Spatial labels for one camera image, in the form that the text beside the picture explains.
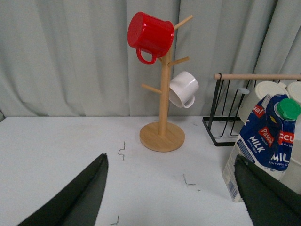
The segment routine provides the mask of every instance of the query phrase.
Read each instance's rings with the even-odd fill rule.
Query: green bottle cap
[[[285,119],[296,120],[301,113],[301,107],[293,99],[286,98],[278,103],[277,111]]]

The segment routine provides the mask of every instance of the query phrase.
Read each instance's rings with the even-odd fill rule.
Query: black mark
[[[124,147],[123,147],[123,149],[120,149],[120,150],[118,151],[118,154],[119,154],[119,155],[122,155],[123,161],[124,161],[124,154],[120,154],[120,151],[125,150],[125,149],[126,149],[126,142],[124,142]]]
[[[110,225],[117,225],[119,223],[119,215],[117,217],[117,223],[114,223],[114,224],[110,224]]]
[[[187,184],[185,174],[183,174],[183,178],[184,178],[184,181],[185,181],[185,184],[186,184],[186,185],[196,185],[196,184]]]

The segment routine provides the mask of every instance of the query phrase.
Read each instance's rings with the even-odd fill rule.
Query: pauls logo
[[[264,109],[262,106],[256,105],[253,109],[253,112],[255,113],[255,115],[260,118],[264,115]]]
[[[266,142],[269,144],[269,147],[271,147],[274,142],[274,137],[269,132],[269,128],[268,127],[262,128],[259,131],[259,134],[266,140]]]
[[[282,144],[283,142],[287,142],[287,143],[292,144],[294,137],[295,137],[294,133],[280,131],[278,144]]]

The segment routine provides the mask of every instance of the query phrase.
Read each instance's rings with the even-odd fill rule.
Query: mug
[[[170,81],[169,100],[177,107],[189,108],[193,105],[198,81],[189,72],[181,72]]]
[[[257,103],[262,100],[267,94],[271,96],[276,94],[287,94],[285,89],[286,85],[283,83],[275,83],[272,81],[262,81],[244,98],[239,110],[238,115],[243,123],[246,122],[250,113],[257,105]]]
[[[153,64],[157,58],[163,57],[174,40],[174,26],[170,21],[160,20],[143,12],[136,13],[128,27],[127,42],[136,49],[138,59],[144,64]],[[141,51],[152,55],[146,61]]]
[[[290,98],[296,101],[301,106],[301,81],[295,81],[290,83],[286,90],[290,95]],[[301,126],[301,116],[298,117],[296,125]]]

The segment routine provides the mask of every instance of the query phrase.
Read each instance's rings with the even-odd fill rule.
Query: round wooden base
[[[156,152],[170,152],[182,146],[184,131],[172,123],[167,123],[166,135],[160,136],[159,122],[147,124],[140,130],[140,141],[147,148]]]

